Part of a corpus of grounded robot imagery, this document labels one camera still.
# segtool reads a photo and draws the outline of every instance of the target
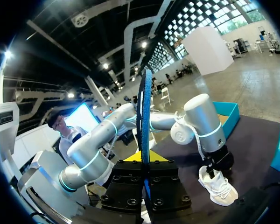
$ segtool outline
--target screen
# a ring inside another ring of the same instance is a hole
[[[91,132],[98,121],[90,111],[86,103],[81,104],[70,116],[65,119],[67,126],[79,126],[87,132]]]

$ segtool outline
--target white sneaker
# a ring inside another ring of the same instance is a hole
[[[231,205],[238,199],[237,191],[228,183],[228,179],[223,176],[221,171],[214,170],[214,174],[215,177],[211,179],[206,172],[206,166],[202,166],[199,169],[198,181],[210,193],[210,199],[214,203],[222,206]]]

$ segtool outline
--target yellow triangle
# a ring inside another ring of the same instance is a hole
[[[164,157],[161,157],[159,154],[155,153],[154,151],[149,151],[149,159],[151,162],[154,162],[156,160],[158,161],[168,161]],[[130,157],[126,158],[125,161],[139,161],[141,162],[141,152],[137,152],[134,155],[131,155]]]

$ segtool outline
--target white robotic arm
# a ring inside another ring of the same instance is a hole
[[[210,97],[201,94],[192,98],[184,105],[184,111],[182,117],[173,113],[151,113],[150,128],[171,130],[172,139],[183,145],[190,143],[195,136],[202,160],[211,156],[210,164],[221,161],[228,151],[224,148],[224,132]],[[86,183],[102,180],[110,173],[111,163],[98,149],[116,136],[123,125],[129,129],[136,127],[132,104],[122,105],[69,148],[68,156],[75,164],[59,174],[59,181],[67,191],[75,191]]]

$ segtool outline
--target ceiling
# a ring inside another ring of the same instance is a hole
[[[13,57],[4,68],[4,101],[16,100],[20,115],[26,115],[20,118],[18,134],[44,124],[53,107],[70,113],[82,102],[96,104],[86,76],[106,98],[105,87],[116,92],[115,81],[129,83],[138,75],[135,66],[139,71],[144,67],[141,61],[156,45],[159,26],[176,2],[181,1],[43,1],[15,36]],[[69,91],[74,98],[66,97]]]

